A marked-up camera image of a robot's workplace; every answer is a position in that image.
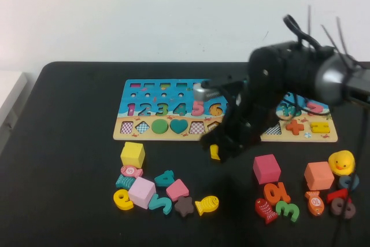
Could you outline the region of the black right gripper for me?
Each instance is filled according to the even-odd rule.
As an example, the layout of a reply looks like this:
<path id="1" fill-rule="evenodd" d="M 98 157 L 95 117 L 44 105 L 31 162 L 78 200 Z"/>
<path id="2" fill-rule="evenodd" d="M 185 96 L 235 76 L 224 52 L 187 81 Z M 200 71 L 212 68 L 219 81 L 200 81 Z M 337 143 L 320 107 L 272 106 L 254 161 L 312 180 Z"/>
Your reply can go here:
<path id="1" fill-rule="evenodd" d="M 280 103 L 280 92 L 264 86 L 252 88 L 246 83 L 238 97 L 239 104 L 233 105 L 223 120 L 225 140 L 221 131 L 210 131 L 200 138 L 203 150 L 212 145 L 219 147 L 218 156 L 222 163 L 240 155 L 245 146 L 258 143 L 260 136 L 279 122 L 276 107 Z"/>

